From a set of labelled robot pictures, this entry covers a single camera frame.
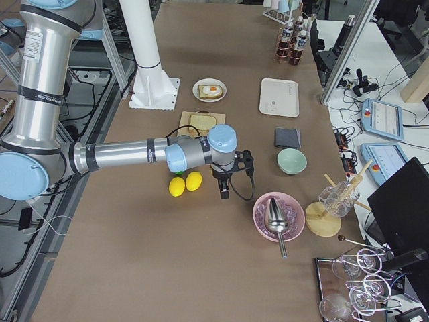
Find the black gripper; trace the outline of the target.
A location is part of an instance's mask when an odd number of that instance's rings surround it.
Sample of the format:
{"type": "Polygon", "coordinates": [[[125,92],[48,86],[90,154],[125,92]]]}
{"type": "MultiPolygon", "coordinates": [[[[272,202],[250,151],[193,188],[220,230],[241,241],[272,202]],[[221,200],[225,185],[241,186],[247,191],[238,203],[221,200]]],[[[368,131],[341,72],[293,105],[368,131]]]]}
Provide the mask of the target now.
{"type": "Polygon", "coordinates": [[[218,164],[211,165],[212,175],[218,180],[219,192],[221,199],[229,198],[229,184],[228,181],[232,174],[234,173],[233,169],[225,170],[222,166],[218,164]]]}

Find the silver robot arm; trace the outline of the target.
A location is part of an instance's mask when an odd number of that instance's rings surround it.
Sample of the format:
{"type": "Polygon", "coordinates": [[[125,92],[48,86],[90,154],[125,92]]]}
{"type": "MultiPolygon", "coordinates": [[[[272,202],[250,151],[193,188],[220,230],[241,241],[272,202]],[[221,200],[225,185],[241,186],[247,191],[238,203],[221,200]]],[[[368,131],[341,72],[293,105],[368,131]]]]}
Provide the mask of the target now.
{"type": "Polygon", "coordinates": [[[25,201],[64,177],[102,168],[166,162],[171,172],[212,167],[222,198],[224,178],[237,170],[235,130],[214,126],[206,136],[150,138],[109,144],[62,144],[56,139],[72,42],[102,35],[100,1],[22,1],[27,24],[11,132],[1,139],[1,195],[25,201]]]}

